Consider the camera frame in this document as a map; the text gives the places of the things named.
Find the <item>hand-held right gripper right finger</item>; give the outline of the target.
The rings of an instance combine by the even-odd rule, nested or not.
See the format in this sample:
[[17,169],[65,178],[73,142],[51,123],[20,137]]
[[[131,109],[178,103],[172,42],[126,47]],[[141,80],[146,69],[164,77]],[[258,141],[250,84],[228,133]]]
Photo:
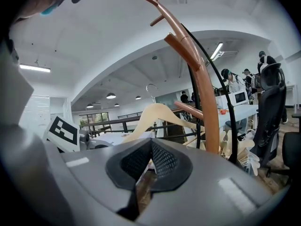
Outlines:
[[155,139],[187,156],[188,179],[176,190],[154,193],[136,222],[144,226],[273,226],[288,188],[276,194],[224,158]]

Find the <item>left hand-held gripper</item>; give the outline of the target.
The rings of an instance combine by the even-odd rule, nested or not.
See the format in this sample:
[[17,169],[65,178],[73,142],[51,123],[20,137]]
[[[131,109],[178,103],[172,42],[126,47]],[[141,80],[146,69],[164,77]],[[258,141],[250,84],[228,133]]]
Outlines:
[[56,115],[47,126],[44,141],[50,141],[61,153],[80,152],[112,146],[112,144],[92,139],[87,131],[80,130],[79,126],[68,122],[65,118]]

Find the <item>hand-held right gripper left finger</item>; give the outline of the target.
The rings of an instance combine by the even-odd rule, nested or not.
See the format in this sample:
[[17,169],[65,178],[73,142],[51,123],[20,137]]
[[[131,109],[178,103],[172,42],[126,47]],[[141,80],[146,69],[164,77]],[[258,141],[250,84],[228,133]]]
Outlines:
[[149,226],[151,214],[139,212],[136,184],[151,159],[151,139],[64,153],[62,192],[73,226]]

